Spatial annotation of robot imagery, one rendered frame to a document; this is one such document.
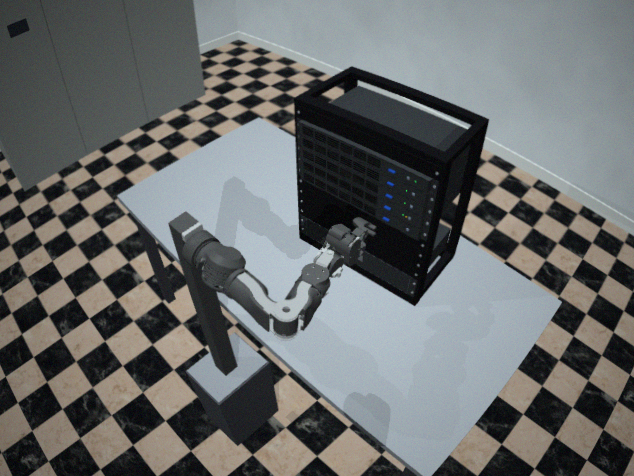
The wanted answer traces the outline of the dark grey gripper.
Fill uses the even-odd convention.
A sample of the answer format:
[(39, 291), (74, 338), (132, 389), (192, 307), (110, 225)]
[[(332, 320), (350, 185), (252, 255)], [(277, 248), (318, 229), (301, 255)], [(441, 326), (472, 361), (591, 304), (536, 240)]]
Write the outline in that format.
[[(326, 236), (326, 240), (322, 248), (334, 251), (344, 259), (344, 265), (352, 266), (356, 263), (358, 258), (363, 254), (366, 248), (366, 244), (363, 242), (369, 235), (375, 236), (375, 230), (377, 227), (370, 222), (357, 217), (353, 219), (353, 225), (356, 229), (352, 232), (343, 224), (337, 224), (332, 226)], [(368, 228), (365, 228), (365, 227)], [(362, 241), (362, 242), (361, 242)], [(360, 250), (361, 248), (361, 250)], [(360, 256), (359, 256), (360, 255)]]

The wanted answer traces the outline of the black server rack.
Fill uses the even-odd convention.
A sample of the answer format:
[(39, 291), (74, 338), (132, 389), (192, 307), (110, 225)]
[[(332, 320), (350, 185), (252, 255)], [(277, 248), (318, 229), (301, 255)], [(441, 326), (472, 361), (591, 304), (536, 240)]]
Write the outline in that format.
[[(316, 98), (342, 82), (342, 96)], [(455, 256), (489, 119), (352, 66), (295, 97), (294, 113), (299, 238), (321, 250), (332, 226), (353, 232), (357, 217), (372, 223), (376, 235), (346, 266), (416, 306)], [(440, 217), (459, 194), (451, 229)]]

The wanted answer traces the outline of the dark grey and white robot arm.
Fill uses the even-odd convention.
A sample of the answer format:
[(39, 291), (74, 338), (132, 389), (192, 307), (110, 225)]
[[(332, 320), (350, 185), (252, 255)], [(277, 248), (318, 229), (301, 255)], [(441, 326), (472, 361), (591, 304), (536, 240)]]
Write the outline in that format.
[(183, 232), (182, 239), (183, 259), (203, 274), (204, 283), (211, 290), (231, 297), (267, 332), (284, 341), (305, 330), (322, 298), (329, 293), (330, 279), (339, 278), (343, 271), (344, 259), (332, 250), (321, 248), (313, 263), (302, 269), (285, 298), (289, 300), (275, 302), (268, 297), (266, 286), (244, 268), (246, 260), (240, 251), (222, 245), (200, 222)]

